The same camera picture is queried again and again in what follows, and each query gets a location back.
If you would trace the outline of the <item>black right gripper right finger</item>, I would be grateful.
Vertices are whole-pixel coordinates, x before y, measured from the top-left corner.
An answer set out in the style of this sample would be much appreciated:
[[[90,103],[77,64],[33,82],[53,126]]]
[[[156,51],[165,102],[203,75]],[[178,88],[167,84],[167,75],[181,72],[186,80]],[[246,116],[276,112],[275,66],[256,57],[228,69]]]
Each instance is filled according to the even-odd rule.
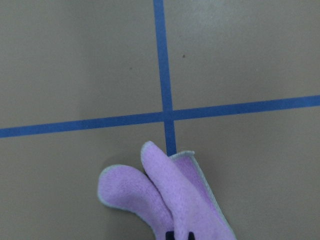
[[[195,240],[195,236],[193,232],[189,232],[188,234],[188,240]]]

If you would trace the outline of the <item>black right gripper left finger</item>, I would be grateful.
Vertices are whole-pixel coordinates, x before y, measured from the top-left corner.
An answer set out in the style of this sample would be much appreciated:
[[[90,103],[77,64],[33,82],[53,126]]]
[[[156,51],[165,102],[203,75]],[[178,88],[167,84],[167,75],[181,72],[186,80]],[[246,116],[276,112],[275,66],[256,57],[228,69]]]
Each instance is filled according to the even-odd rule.
[[[167,231],[165,233],[165,239],[166,240],[175,240],[175,233],[174,231]]]

